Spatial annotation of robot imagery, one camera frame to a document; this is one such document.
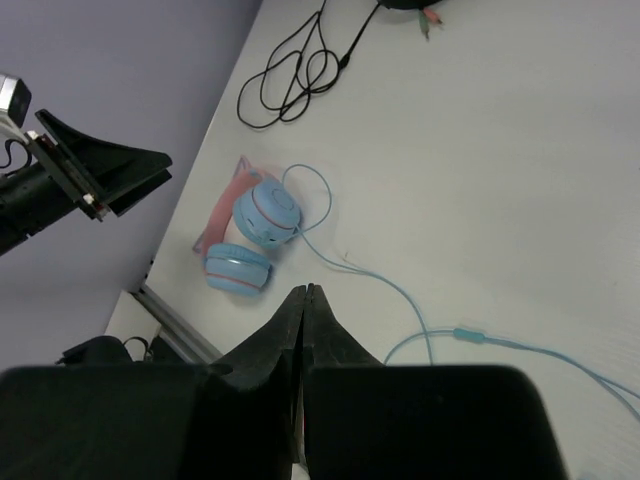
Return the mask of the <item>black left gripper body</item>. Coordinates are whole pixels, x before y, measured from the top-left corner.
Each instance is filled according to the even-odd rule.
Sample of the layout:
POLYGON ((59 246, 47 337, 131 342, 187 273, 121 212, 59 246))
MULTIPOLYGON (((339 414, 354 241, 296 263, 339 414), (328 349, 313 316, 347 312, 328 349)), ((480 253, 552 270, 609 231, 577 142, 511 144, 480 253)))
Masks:
POLYGON ((17 144, 23 166, 1 176, 1 253, 6 254, 74 210, 101 221, 108 213, 98 185, 96 154, 103 140, 74 129, 33 137, 4 129, 8 157, 17 144))

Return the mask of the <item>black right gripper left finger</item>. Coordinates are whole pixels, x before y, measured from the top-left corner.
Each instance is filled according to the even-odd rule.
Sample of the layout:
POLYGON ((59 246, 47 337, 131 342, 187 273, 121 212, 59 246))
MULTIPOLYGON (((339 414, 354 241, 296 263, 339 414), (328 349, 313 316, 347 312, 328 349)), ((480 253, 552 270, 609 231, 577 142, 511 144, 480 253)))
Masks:
POLYGON ((287 479, 306 290, 211 363, 136 361, 102 335, 1 376, 5 479, 287 479))

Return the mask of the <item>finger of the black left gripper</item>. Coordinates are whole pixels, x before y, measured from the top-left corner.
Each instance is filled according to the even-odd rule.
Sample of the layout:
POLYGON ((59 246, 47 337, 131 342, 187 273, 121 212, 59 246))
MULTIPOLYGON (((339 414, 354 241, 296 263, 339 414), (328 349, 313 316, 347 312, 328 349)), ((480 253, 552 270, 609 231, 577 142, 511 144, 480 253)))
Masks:
POLYGON ((172 178, 167 169, 113 169, 102 174, 106 200, 102 215, 122 216, 147 195, 172 178))
POLYGON ((36 118, 54 140, 62 165, 95 185, 138 185, 172 178, 171 158, 162 152, 121 145, 84 134, 46 109, 36 118))

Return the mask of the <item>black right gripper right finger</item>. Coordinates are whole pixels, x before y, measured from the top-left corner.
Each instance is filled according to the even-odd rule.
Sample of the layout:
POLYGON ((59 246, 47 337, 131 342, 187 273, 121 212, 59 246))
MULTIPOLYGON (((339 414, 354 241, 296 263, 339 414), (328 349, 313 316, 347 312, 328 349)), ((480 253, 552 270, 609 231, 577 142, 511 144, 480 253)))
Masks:
POLYGON ((541 396, 503 365, 385 366, 323 289, 303 310, 305 455, 314 479, 564 479, 541 396))

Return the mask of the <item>pink blue cat-ear headphones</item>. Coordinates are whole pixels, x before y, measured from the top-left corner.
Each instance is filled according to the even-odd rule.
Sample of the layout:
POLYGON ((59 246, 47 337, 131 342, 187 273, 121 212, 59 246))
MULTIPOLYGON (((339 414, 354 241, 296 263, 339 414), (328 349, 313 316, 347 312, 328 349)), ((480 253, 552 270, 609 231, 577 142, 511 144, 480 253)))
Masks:
POLYGON ((207 285, 235 295, 260 294, 271 262, 262 253, 227 242, 227 227, 235 225, 253 245, 268 250, 289 241, 300 221, 300 206, 283 183, 242 156, 193 247, 207 285))

